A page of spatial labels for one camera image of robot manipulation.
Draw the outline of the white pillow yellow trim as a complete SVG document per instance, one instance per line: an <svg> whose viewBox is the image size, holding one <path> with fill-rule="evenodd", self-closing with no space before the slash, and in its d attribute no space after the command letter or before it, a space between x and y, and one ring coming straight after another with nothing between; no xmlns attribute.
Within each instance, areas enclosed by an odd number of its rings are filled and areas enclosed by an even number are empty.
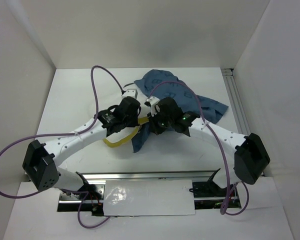
<svg viewBox="0 0 300 240"><path fill-rule="evenodd" d="M117 107L115 105L109 107L108 109L106 110L99 110L98 111L98 114L97 114L97 118L100 119L102 115L105 115L106 113L110 113L112 109L116 109ZM137 126L134 127L133 131L123 137L122 139L116 141L116 142L111 142L109 141L107 138L104 138L102 141L109 147L109 148L117 148L123 144L126 144L128 143L129 141L131 141L135 135L137 135L137 133L141 130L142 128L142 125L146 124L149 122L149 119L147 116L144 116L144 117L138 117L138 124Z"/></svg>

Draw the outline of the blue cartoon print pillowcase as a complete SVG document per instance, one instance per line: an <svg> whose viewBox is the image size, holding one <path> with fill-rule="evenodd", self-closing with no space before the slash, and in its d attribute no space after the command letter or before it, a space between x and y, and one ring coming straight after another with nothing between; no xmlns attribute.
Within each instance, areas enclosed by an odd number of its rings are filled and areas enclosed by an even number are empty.
<svg viewBox="0 0 300 240"><path fill-rule="evenodd" d="M152 90L158 87L153 96L160 100L171 97L183 112L192 111L198 115L202 112L204 118L213 124L217 124L229 108L228 105L201 95L197 96L200 102L200 104L197 104L189 89L181 86L184 82L170 71L152 69L143 78L135 80L134 84L146 97L149 97Z"/></svg>

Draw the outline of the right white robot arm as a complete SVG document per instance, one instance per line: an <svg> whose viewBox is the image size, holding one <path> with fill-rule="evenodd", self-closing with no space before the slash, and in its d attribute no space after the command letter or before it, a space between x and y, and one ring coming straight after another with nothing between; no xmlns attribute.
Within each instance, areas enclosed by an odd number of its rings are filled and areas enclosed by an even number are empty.
<svg viewBox="0 0 300 240"><path fill-rule="evenodd" d="M208 180L208 190L220 196L228 185L243 182L254 185L270 163L270 157L261 140L255 134L244 135L229 131L198 114L184 112L171 97L149 97L145 105L150 107L147 115L151 132L160 135L167 129L190 138L203 140L214 147L221 147L223 155L230 157L227 165L216 170Z"/></svg>

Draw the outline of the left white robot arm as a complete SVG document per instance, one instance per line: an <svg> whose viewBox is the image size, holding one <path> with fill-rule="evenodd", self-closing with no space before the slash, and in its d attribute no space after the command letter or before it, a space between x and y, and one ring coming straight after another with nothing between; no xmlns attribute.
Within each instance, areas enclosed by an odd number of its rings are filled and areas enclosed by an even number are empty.
<svg viewBox="0 0 300 240"><path fill-rule="evenodd" d="M102 110L88 121L92 127L82 132L84 125L71 132L69 136L40 143L32 141L22 164L30 180L40 192L49 188L66 190L78 200L87 197L89 187L87 180L79 172L61 168L61 164L88 145L101 141L118 133L124 128L138 124L140 102L132 96L124 97L119 105Z"/></svg>

